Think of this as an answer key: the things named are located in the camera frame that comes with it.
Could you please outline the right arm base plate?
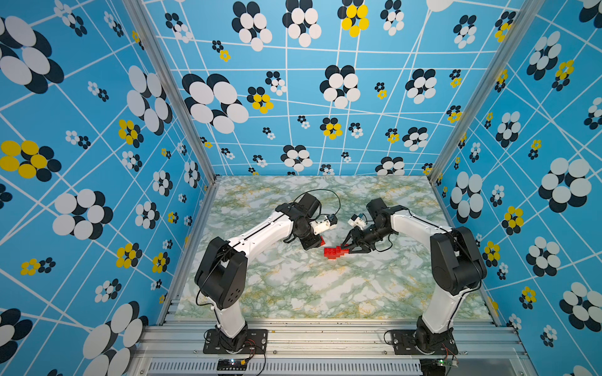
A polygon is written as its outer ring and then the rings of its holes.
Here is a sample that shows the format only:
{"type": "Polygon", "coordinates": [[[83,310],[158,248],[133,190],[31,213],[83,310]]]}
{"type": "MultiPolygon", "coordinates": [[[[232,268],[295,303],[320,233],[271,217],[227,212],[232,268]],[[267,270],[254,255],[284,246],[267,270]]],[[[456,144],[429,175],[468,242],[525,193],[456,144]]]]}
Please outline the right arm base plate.
{"type": "Polygon", "coordinates": [[[453,329],[432,334],[428,329],[391,330],[385,333],[384,340],[396,355],[457,355],[458,349],[453,338],[453,329]]]}

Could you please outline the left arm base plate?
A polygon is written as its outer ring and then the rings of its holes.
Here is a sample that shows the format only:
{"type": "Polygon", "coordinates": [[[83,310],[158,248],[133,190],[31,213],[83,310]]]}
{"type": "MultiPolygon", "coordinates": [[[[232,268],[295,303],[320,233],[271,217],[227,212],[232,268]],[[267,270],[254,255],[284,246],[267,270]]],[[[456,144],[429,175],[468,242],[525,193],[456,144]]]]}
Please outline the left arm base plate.
{"type": "Polygon", "coordinates": [[[250,354],[254,349],[264,354],[267,347],[268,330],[244,328],[234,338],[229,338],[220,329],[205,332],[204,354],[250,354]]]}

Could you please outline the red stepped lego assembly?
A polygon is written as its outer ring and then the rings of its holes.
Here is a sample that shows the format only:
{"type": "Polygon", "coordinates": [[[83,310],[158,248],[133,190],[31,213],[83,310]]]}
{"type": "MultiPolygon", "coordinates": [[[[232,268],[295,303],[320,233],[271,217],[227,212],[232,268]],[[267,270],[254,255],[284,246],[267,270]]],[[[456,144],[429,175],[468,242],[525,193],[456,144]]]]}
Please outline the red stepped lego assembly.
{"type": "Polygon", "coordinates": [[[324,257],[329,260],[338,259],[344,255],[347,255],[350,252],[348,248],[342,248],[341,246],[337,247],[325,247],[324,248],[324,257]]]}

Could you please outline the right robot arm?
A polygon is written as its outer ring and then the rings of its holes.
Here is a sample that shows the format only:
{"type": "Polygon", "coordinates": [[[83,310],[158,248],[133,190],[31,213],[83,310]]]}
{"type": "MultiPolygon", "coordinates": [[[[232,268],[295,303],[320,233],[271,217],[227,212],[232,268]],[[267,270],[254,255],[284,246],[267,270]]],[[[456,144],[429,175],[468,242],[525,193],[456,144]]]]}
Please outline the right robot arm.
{"type": "Polygon", "coordinates": [[[415,344],[424,354],[434,353],[452,339],[453,322],[462,302],[481,288],[487,276],[474,236],[466,227],[437,225],[402,205],[389,206],[381,198],[370,201],[366,208],[372,224],[361,227],[354,216],[352,229],[340,247],[351,254],[370,253],[378,242],[402,233],[428,248],[435,289],[417,320],[415,344]]]}

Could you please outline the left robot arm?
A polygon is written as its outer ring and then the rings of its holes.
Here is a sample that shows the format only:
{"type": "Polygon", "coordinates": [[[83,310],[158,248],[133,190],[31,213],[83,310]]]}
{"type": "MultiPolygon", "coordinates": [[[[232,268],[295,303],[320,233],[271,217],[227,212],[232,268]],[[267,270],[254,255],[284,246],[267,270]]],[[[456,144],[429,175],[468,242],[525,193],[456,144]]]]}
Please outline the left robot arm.
{"type": "Polygon", "coordinates": [[[216,316],[220,347],[237,353],[252,344],[238,302],[246,287],[249,263],[279,241],[288,244],[298,240],[305,250],[321,247],[322,234],[338,223],[335,213],[321,210],[321,202],[307,191],[277,206],[251,230],[227,240],[216,237],[209,242],[194,282],[198,293],[209,300],[216,316]]]}

